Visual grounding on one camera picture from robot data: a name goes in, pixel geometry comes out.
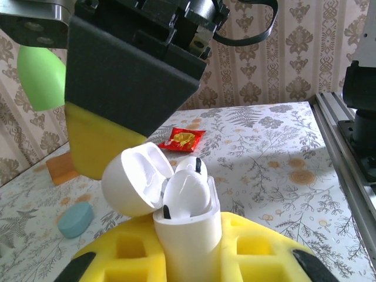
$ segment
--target patterned wallpaper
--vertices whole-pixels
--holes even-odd
[[[271,20],[268,7],[225,2],[231,17],[222,36],[252,36]],[[278,2],[268,40],[237,48],[212,43],[201,87],[182,109],[301,101],[341,89],[369,0]],[[18,48],[0,31],[0,186],[67,141],[63,109],[34,112],[25,97],[16,70]],[[53,51],[65,61],[65,51]]]
[[[223,36],[252,36],[271,21],[269,7],[225,2],[231,16]],[[183,109],[302,101],[341,89],[369,0],[278,2],[277,22],[266,41],[236,48],[213,42],[202,85]]]

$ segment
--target red snack wrapper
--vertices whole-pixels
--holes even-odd
[[[159,144],[158,147],[172,151],[193,152],[205,132],[205,130],[174,127],[169,140]]]

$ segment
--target yellow sponge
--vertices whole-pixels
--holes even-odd
[[[292,250],[311,250],[233,213],[221,213],[221,282],[310,282]],[[80,282],[165,282],[152,215],[126,221],[79,251],[97,255]]]

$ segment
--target blue oval object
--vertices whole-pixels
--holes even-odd
[[[92,222],[93,209],[88,202],[81,202],[70,207],[61,217],[58,229],[66,238],[80,236]]]

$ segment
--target floral tablecloth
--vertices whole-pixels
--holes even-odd
[[[194,155],[215,178],[223,211],[305,244],[340,281],[376,281],[308,103],[176,112],[149,140],[166,140],[174,126],[207,130]],[[186,156],[166,155],[174,167]],[[81,201],[95,218],[64,239],[56,224]],[[79,249],[126,219],[100,182],[79,176],[55,187],[44,160],[0,188],[0,281],[53,281]]]

